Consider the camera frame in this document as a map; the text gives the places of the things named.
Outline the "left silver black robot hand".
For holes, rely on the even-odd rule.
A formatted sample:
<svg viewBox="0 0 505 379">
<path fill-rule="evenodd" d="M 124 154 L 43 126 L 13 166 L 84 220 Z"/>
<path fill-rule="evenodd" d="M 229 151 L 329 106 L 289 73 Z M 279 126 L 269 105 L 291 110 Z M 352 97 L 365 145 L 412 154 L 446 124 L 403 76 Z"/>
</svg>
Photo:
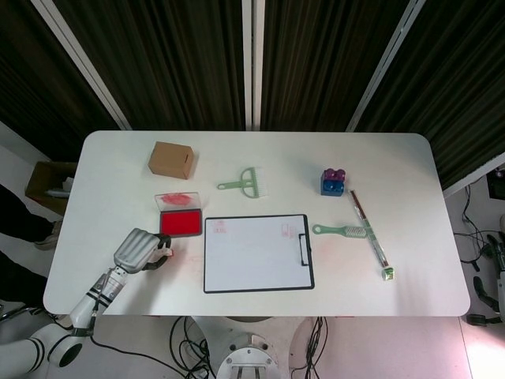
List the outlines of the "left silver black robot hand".
<svg viewBox="0 0 505 379">
<path fill-rule="evenodd" d="M 169 257 L 159 255 L 159 249 L 171 248 L 171 242 L 169 235 L 134 228 L 114 253 L 114 264 L 128 274 L 154 271 L 168 261 Z"/>
</svg>

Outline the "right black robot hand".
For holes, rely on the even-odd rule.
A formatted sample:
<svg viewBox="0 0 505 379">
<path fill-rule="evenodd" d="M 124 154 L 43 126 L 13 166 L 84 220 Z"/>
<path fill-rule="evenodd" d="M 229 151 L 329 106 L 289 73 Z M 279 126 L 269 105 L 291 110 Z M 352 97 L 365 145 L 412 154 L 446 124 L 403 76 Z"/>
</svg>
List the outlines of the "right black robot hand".
<svg viewBox="0 0 505 379">
<path fill-rule="evenodd" d="M 499 302 L 492 298 L 486 290 L 484 289 L 484 284 L 480 277 L 475 276 L 473 278 L 473 288 L 477 294 L 477 297 L 488 307 L 490 307 L 494 312 L 499 312 Z"/>
</svg>

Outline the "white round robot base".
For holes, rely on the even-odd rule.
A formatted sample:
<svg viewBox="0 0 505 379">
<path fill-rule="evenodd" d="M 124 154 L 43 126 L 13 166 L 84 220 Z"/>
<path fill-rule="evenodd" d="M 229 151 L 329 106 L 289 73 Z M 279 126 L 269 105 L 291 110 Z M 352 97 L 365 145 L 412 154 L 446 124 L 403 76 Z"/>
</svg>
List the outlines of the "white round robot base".
<svg viewBox="0 0 505 379">
<path fill-rule="evenodd" d="M 224 344 L 216 379 L 281 379 L 273 346 L 260 335 L 238 334 Z"/>
</svg>

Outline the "red ink pad clear lid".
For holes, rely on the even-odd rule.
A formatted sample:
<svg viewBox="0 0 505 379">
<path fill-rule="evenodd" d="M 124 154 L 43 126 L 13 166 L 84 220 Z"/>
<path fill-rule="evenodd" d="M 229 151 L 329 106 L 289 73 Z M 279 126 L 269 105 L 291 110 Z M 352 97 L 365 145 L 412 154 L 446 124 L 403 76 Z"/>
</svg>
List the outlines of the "red ink pad clear lid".
<svg viewBox="0 0 505 379">
<path fill-rule="evenodd" d="M 173 238 L 202 234 L 202 207 L 198 192 L 155 195 L 159 209 L 159 232 Z"/>
</svg>

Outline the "small brown cardboard box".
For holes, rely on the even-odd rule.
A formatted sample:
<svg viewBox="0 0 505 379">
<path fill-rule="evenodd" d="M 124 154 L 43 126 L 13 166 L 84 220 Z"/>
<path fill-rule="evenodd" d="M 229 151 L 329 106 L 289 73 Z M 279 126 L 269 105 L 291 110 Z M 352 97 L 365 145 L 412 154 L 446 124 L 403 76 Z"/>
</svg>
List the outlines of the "small brown cardboard box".
<svg viewBox="0 0 505 379">
<path fill-rule="evenodd" d="M 193 159 L 194 153 L 190 146 L 156 141 L 148 167 L 152 174 L 187 180 Z"/>
</svg>

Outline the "open cardboard box on floor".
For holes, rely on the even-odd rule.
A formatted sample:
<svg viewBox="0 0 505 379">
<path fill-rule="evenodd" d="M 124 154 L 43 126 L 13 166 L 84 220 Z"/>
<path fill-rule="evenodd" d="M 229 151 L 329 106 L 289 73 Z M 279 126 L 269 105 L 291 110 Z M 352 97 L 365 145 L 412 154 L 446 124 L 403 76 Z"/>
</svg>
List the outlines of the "open cardboard box on floor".
<svg viewBox="0 0 505 379">
<path fill-rule="evenodd" d="M 74 178 L 77 163 L 37 162 L 26 186 L 25 196 L 63 216 L 69 197 L 51 196 L 49 190 L 64 190 L 67 178 Z"/>
</svg>

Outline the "person legs dark trousers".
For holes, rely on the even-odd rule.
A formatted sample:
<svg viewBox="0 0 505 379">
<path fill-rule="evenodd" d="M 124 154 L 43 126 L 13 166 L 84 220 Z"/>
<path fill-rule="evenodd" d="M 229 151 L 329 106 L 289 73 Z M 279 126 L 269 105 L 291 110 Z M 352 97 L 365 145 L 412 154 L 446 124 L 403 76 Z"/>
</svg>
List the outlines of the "person legs dark trousers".
<svg viewBox="0 0 505 379">
<path fill-rule="evenodd" d="M 0 184 L 0 234 L 33 243 L 39 250 L 56 247 L 62 221 L 31 213 L 24 202 Z M 42 309 L 47 278 L 12 261 L 0 251 L 0 299 Z"/>
</svg>

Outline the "green fan-shaped brush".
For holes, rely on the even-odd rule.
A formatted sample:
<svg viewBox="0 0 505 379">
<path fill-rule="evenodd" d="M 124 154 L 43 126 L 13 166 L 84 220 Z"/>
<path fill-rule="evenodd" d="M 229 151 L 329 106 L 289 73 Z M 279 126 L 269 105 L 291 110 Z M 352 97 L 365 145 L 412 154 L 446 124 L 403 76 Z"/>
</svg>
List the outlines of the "green fan-shaped brush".
<svg viewBox="0 0 505 379">
<path fill-rule="evenodd" d="M 260 167 L 248 167 L 244 169 L 238 180 L 219 183 L 217 189 L 239 189 L 249 199 L 258 199 L 267 195 L 266 179 Z"/>
</svg>

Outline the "blue building block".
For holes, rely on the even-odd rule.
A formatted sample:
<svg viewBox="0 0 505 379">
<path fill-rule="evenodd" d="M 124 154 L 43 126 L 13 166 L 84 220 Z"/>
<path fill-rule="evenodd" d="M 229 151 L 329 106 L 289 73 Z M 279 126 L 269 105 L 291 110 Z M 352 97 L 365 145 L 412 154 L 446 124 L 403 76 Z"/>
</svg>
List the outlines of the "blue building block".
<svg viewBox="0 0 505 379">
<path fill-rule="evenodd" d="M 344 194 L 345 184 L 340 180 L 322 178 L 320 180 L 320 194 L 328 197 L 341 197 Z"/>
</svg>

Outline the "dark curtain panel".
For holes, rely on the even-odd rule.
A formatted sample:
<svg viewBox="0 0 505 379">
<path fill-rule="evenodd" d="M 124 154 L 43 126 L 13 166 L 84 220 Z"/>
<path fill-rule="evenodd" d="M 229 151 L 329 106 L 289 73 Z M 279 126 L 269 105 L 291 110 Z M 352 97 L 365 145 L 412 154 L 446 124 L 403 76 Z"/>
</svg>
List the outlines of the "dark curtain panel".
<svg viewBox="0 0 505 379">
<path fill-rule="evenodd" d="M 426 0 L 356 130 L 418 133 L 443 189 L 505 152 L 505 0 Z"/>
<path fill-rule="evenodd" d="M 0 122 L 64 162 L 118 128 L 30 0 L 0 0 Z"/>
<path fill-rule="evenodd" d="M 241 0 L 54 4 L 133 129 L 245 129 Z"/>
<path fill-rule="evenodd" d="M 266 0 L 263 131 L 346 130 L 409 0 Z"/>
</svg>

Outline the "wooden handled long tool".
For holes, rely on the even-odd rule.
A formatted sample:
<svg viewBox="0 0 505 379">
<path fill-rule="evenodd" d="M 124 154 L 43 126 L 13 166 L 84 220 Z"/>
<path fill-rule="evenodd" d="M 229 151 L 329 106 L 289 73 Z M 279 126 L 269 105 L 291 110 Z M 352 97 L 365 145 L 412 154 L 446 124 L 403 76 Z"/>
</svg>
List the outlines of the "wooden handled long tool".
<svg viewBox="0 0 505 379">
<path fill-rule="evenodd" d="M 368 236 L 368 240 L 371 242 L 372 248 L 377 256 L 377 259 L 378 259 L 380 265 L 383 268 L 386 268 L 389 265 L 387 258 L 385 256 L 382 246 L 380 245 L 377 237 L 375 236 L 375 233 L 372 229 L 372 226 L 371 226 L 367 216 L 365 215 L 363 208 L 361 207 L 360 201 L 357 199 L 357 194 L 354 190 L 350 190 L 349 194 L 350 194 L 350 199 L 353 203 L 353 206 L 356 209 L 357 215 L 361 220 L 362 226 L 366 231 L 366 234 Z"/>
</svg>

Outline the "green long-handled scrub brush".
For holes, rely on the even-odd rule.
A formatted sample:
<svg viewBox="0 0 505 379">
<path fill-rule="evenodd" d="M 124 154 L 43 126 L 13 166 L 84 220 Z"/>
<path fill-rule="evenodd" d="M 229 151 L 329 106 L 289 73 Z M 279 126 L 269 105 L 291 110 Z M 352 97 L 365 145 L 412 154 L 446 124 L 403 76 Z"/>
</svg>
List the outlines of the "green long-handled scrub brush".
<svg viewBox="0 0 505 379">
<path fill-rule="evenodd" d="M 315 224 L 312 227 L 312 232 L 315 235 L 334 234 L 341 235 L 345 238 L 367 238 L 367 232 L 363 227 L 328 227 L 320 224 Z"/>
</svg>

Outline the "white slanted frame post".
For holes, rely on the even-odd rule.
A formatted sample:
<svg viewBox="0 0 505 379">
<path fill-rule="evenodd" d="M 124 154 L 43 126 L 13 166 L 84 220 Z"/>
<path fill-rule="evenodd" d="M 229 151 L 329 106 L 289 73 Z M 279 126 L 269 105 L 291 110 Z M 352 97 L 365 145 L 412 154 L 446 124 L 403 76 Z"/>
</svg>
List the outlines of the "white slanted frame post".
<svg viewBox="0 0 505 379">
<path fill-rule="evenodd" d="M 86 80 L 100 103 L 121 130 L 132 130 L 127 117 L 119 107 L 109 88 L 88 57 L 78 38 L 75 36 L 65 18 L 53 0 L 30 0 L 35 10 L 42 17 L 54 37 L 61 44 L 82 77 Z"/>
<path fill-rule="evenodd" d="M 367 87 L 365 88 L 362 97 L 360 98 L 354 113 L 346 126 L 345 131 L 347 133 L 352 133 L 356 130 L 359 121 L 362 118 L 367 106 L 375 95 L 378 87 L 380 86 L 384 76 L 389 70 L 391 63 L 394 61 L 400 47 L 402 46 L 405 38 L 407 37 L 410 29 L 413 27 L 415 20 L 417 19 L 419 13 L 423 9 L 426 0 L 409 0 L 405 11 L 399 19 L 393 34 L 387 46 L 385 47 L 383 54 L 371 76 Z"/>
</svg>

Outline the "white upright frame post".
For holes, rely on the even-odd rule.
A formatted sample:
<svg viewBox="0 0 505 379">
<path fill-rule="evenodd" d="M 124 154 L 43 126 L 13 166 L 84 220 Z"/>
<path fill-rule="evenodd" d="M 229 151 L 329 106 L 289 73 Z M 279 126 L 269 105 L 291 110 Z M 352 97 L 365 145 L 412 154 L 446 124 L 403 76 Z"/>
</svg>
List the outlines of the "white upright frame post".
<svg viewBox="0 0 505 379">
<path fill-rule="evenodd" d="M 265 0 L 241 0 L 245 129 L 254 132 L 261 124 L 265 6 Z"/>
</svg>

